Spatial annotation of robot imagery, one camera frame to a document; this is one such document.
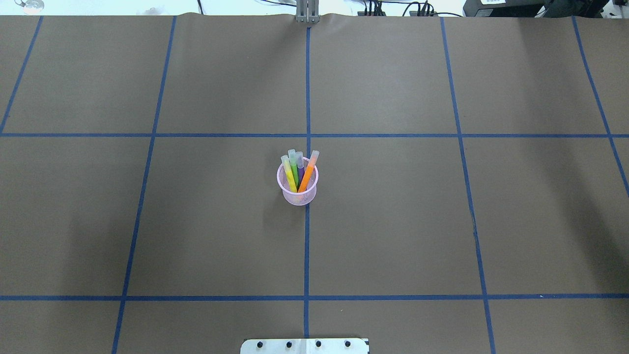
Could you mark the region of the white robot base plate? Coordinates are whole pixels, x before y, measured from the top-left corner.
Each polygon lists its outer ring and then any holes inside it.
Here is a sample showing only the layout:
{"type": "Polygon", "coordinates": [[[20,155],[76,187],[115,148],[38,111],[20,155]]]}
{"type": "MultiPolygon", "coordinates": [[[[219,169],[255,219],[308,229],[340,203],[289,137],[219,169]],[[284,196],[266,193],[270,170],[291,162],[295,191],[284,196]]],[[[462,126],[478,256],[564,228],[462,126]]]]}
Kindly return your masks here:
{"type": "Polygon", "coordinates": [[[294,338],[243,341],[241,354],[370,354],[368,339],[294,338]]]}

